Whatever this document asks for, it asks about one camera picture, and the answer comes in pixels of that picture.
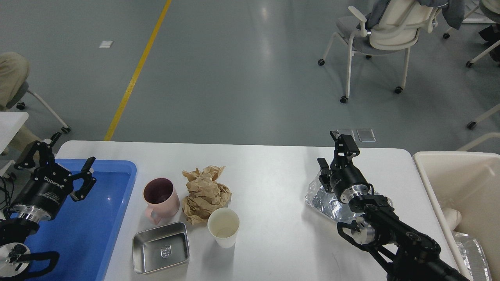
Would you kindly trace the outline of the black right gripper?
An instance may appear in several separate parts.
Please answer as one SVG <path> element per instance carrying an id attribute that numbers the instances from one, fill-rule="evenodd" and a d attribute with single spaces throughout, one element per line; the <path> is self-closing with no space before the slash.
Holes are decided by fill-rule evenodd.
<path id="1" fill-rule="evenodd" d="M 360 149 L 351 135 L 331 130 L 330 136 L 335 143 L 334 158 L 330 166 L 324 158 L 317 158 L 320 166 L 318 180 L 325 192 L 333 191 L 339 201 L 349 203 L 370 191 L 369 183 L 352 161 L 360 155 Z"/>

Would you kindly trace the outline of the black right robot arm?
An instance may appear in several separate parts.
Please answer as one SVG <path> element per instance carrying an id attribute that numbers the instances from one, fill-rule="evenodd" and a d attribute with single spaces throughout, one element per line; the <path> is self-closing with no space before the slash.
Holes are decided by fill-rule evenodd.
<path id="1" fill-rule="evenodd" d="M 402 222 L 389 199 L 375 194 L 352 159 L 360 150 L 351 135 L 332 130 L 334 158 L 329 164 L 318 158 L 318 179 L 327 193 L 360 217 L 336 224 L 339 235 L 361 251 L 366 251 L 386 271 L 388 281 L 465 281 L 439 255 L 440 245 L 428 235 Z"/>

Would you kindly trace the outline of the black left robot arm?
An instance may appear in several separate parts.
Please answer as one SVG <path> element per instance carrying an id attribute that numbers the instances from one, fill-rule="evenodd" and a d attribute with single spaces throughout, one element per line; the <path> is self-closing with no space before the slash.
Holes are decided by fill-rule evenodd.
<path id="1" fill-rule="evenodd" d="M 68 196 L 75 202 L 84 200 L 96 183 L 91 171 L 95 157 L 88 158 L 78 174 L 55 161 L 52 147 L 60 136 L 54 133 L 49 142 L 31 142 L 14 166 L 34 171 L 1 221 L 2 281 L 32 279 L 56 267 L 57 251 L 33 253 L 25 240 L 37 233 L 41 221 L 56 218 Z"/>

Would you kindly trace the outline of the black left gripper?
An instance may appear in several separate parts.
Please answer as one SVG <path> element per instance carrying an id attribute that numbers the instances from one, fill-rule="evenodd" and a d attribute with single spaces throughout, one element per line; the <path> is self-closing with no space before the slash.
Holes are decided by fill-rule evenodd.
<path id="1" fill-rule="evenodd" d="M 82 201 L 95 185 L 96 178 L 91 172 L 95 157 L 88 158 L 78 174 L 55 161 L 52 147 L 60 137 L 61 133 L 54 133 L 49 143 L 31 142 L 15 162 L 15 169 L 31 169 L 36 167 L 35 154 L 39 155 L 39 167 L 11 205 L 16 217 L 55 219 L 69 195 L 74 202 Z M 73 181 L 79 179 L 83 179 L 83 184 L 74 191 Z"/>

